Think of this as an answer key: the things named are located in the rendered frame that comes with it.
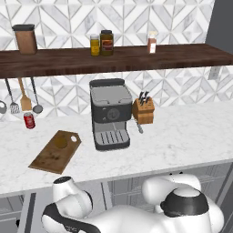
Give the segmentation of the brown canister with black lid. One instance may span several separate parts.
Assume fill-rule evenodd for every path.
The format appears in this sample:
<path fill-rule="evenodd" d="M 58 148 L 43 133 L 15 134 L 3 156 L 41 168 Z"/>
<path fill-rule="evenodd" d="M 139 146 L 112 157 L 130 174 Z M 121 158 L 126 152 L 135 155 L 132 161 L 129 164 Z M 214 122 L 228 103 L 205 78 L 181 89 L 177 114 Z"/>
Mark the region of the brown canister with black lid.
<path fill-rule="evenodd" d="M 19 52 L 22 55 L 34 55 L 37 52 L 35 26 L 32 24 L 14 25 L 13 30 Z"/>

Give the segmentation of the wooden spatula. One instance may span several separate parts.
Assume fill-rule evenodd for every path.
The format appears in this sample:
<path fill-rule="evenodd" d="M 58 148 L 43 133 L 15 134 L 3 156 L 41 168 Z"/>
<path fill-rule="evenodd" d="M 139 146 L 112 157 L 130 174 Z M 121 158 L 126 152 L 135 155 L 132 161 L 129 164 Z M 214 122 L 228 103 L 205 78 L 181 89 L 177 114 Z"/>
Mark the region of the wooden spatula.
<path fill-rule="evenodd" d="M 18 77 L 18 83 L 20 85 L 20 89 L 22 92 L 22 97 L 21 97 L 21 107 L 23 111 L 31 110 L 32 109 L 32 104 L 31 104 L 31 99 L 26 96 L 25 94 L 25 89 L 23 85 L 23 81 L 21 77 Z"/>

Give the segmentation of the dark wooden wall shelf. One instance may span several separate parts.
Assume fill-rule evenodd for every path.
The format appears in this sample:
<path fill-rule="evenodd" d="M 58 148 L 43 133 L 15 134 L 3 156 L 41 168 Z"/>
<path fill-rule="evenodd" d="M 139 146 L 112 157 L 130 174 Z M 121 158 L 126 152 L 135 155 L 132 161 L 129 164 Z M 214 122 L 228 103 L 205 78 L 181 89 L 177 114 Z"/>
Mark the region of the dark wooden wall shelf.
<path fill-rule="evenodd" d="M 111 56 L 91 56 L 88 48 L 0 51 L 0 79 L 231 65 L 233 55 L 206 44 L 162 45 L 154 54 L 145 46 L 118 46 Z"/>

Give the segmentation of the grey wall outlet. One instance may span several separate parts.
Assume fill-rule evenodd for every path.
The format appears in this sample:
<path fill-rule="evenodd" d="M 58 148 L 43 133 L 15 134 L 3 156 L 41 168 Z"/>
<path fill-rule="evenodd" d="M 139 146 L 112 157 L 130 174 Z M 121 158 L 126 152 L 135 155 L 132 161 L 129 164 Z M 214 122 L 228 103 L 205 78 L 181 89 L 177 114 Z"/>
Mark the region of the grey wall outlet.
<path fill-rule="evenodd" d="M 220 67 L 219 66 L 212 66 L 210 68 L 208 79 L 209 80 L 217 80 L 218 79 L 218 75 L 219 75 L 219 71 L 220 71 Z"/>

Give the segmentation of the yellow jar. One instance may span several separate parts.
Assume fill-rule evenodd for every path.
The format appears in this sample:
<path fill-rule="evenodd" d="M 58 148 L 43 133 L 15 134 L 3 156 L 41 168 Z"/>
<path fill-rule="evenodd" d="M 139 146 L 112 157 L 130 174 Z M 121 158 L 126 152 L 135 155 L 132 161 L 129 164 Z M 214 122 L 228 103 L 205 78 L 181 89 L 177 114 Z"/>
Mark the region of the yellow jar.
<path fill-rule="evenodd" d="M 92 56 L 99 55 L 99 36 L 98 35 L 90 36 L 90 49 L 91 49 Z"/>

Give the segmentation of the brown wooden cutting board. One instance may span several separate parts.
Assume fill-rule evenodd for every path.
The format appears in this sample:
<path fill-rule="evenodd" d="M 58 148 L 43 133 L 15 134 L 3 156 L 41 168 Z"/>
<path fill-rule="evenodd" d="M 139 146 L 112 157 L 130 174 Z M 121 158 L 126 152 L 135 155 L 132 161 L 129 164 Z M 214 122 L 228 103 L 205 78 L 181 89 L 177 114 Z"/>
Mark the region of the brown wooden cutting board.
<path fill-rule="evenodd" d="M 64 137 L 67 141 L 67 146 L 65 148 L 56 147 L 56 137 Z M 29 167 L 62 174 L 80 144 L 81 139 L 77 133 L 58 130 Z"/>

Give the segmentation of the orange spice bottle white label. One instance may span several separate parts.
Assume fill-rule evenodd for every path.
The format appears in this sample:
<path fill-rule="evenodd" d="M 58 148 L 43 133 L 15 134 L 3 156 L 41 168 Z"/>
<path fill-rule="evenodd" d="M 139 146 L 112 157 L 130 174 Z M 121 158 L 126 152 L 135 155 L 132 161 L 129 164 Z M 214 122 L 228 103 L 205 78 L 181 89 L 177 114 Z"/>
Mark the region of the orange spice bottle white label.
<path fill-rule="evenodd" d="M 156 46 L 157 46 L 157 32 L 150 31 L 147 37 L 147 51 L 149 54 L 156 53 Z"/>

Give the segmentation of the dark grey coffee machine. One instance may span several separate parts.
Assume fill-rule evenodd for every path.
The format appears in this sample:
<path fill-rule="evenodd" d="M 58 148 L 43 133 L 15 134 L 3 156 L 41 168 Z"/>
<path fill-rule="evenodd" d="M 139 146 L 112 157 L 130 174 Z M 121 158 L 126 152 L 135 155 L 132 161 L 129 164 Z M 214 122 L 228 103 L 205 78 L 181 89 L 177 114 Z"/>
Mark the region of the dark grey coffee machine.
<path fill-rule="evenodd" d="M 122 78 L 89 82 L 92 132 L 96 150 L 129 147 L 127 121 L 131 119 L 132 96 Z"/>

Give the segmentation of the wooden knife block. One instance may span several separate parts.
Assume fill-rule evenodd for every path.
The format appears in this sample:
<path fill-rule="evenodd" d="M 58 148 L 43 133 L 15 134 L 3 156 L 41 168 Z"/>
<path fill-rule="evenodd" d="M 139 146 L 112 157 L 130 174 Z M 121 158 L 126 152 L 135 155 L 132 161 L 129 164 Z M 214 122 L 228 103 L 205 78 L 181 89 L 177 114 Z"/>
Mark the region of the wooden knife block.
<path fill-rule="evenodd" d="M 137 98 L 132 106 L 132 115 L 140 125 L 152 124 L 154 120 L 155 107 L 152 98 L 146 105 L 145 102 L 143 105 L 140 105 Z"/>

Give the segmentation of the dark grey tall panel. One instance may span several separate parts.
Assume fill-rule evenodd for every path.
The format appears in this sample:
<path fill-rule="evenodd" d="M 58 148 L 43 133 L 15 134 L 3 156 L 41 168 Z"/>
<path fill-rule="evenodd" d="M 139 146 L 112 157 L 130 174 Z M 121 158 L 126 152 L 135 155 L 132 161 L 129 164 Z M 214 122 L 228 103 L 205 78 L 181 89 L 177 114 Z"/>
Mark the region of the dark grey tall panel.
<path fill-rule="evenodd" d="M 233 0 L 215 0 L 206 43 L 233 55 Z"/>

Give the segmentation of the metal slotted spatula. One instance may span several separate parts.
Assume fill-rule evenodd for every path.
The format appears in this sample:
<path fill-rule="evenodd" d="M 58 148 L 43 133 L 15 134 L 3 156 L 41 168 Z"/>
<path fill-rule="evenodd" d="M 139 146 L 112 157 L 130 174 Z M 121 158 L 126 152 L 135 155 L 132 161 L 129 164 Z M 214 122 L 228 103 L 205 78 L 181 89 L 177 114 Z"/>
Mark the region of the metal slotted spatula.
<path fill-rule="evenodd" d="M 13 96 L 12 96 L 11 88 L 10 88 L 10 85 L 7 79 L 5 79 L 5 84 L 6 84 L 9 96 L 12 98 Z M 20 112 L 19 105 L 14 102 L 13 98 L 11 99 L 10 110 L 12 114 L 18 114 Z"/>

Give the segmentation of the grey-handled knife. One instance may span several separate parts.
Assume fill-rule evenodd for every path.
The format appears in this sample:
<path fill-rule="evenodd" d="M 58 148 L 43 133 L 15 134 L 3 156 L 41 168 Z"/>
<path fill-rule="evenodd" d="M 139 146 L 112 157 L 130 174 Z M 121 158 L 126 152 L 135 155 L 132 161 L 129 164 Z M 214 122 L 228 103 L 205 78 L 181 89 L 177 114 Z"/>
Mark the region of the grey-handled knife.
<path fill-rule="evenodd" d="M 138 132 L 139 132 L 140 134 L 143 134 L 144 131 L 143 131 L 142 126 L 138 123 L 138 121 L 137 121 L 136 119 L 135 119 L 135 121 L 136 121 L 136 124 L 137 124 Z"/>

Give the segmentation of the metal ladle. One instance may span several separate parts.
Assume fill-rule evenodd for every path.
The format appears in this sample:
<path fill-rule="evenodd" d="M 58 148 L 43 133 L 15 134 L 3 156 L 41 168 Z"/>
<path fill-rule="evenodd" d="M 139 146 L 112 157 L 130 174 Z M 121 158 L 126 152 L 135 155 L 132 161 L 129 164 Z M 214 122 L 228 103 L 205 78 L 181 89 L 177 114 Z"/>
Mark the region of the metal ladle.
<path fill-rule="evenodd" d="M 38 101 L 37 99 L 37 94 L 36 94 L 36 89 L 35 89 L 35 81 L 32 77 L 30 77 L 31 79 L 31 84 L 32 84 L 32 88 L 35 94 L 35 98 L 36 98 L 36 102 Z M 37 102 L 36 105 L 33 107 L 33 111 L 37 114 L 40 114 L 43 111 L 43 107 Z"/>

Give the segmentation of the red drink can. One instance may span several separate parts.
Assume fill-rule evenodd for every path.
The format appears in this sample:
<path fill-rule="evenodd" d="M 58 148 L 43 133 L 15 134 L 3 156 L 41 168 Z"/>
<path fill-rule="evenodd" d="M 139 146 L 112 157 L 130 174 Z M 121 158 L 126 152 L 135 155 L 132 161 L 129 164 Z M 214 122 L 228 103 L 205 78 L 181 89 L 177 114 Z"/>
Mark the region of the red drink can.
<path fill-rule="evenodd" d="M 34 116 L 30 112 L 24 113 L 24 121 L 25 121 L 25 126 L 29 129 L 32 129 L 35 127 L 35 120 Z"/>

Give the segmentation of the brown avocado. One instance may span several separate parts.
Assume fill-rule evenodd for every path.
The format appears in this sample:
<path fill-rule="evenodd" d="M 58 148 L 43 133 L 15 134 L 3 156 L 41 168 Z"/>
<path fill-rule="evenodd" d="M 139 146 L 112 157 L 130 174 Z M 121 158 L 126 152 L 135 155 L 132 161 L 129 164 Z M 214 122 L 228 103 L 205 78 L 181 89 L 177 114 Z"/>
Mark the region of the brown avocado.
<path fill-rule="evenodd" d="M 55 138 L 55 145 L 58 148 L 65 148 L 67 146 L 67 141 L 64 137 L 56 137 Z"/>

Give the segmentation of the dark brown jar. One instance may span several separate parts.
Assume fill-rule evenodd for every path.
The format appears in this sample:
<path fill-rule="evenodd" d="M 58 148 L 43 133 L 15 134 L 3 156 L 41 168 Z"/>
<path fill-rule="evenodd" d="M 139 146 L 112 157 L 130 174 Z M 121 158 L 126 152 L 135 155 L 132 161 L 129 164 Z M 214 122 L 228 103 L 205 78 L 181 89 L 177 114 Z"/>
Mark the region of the dark brown jar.
<path fill-rule="evenodd" d="M 100 52 L 102 56 L 111 56 L 114 51 L 114 36 L 111 30 L 100 33 Z"/>

